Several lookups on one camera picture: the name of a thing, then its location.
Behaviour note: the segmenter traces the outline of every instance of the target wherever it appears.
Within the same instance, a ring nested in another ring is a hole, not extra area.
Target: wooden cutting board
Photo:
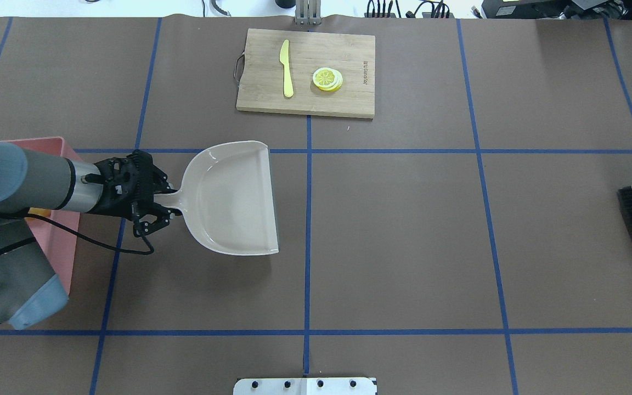
[[[279,50],[289,40],[294,95],[283,95]],[[319,67],[343,75],[343,87],[323,92],[311,81]],[[248,29],[236,108],[280,114],[374,118],[374,36]]]

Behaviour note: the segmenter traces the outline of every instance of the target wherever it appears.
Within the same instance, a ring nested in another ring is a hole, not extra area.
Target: yellow lemon slice
[[[333,87],[333,83],[336,82],[336,73],[333,71],[335,70],[328,67],[321,67],[314,71],[312,78],[314,85],[319,89]]]
[[[322,89],[326,92],[336,92],[336,90],[339,90],[343,86],[343,75],[338,70],[333,71],[335,72],[336,80],[330,87]]]

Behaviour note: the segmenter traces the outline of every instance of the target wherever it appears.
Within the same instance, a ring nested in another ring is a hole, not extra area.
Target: pink bin
[[[82,162],[80,156],[77,155],[62,137],[27,138],[24,140],[10,140],[9,142],[21,148],[26,148],[27,150],[57,155]],[[50,219],[62,223],[62,225],[72,228],[73,230],[77,230],[80,226],[80,213],[77,212],[53,211],[50,213]],[[69,295],[70,283],[72,282],[72,265],[75,262],[77,236],[53,227],[43,221],[32,220],[27,221],[27,223]]]

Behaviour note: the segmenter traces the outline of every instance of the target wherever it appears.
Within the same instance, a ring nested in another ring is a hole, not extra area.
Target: yellow knife
[[[284,65],[284,96],[291,98],[294,95],[294,87],[291,85],[291,73],[289,72],[289,40],[284,40],[281,45],[279,62]]]

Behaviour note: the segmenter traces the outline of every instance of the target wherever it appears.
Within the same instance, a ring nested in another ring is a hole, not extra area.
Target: white dustpan
[[[175,193],[155,202],[181,210],[191,235],[228,255],[279,252],[268,146],[214,145],[191,160]]]

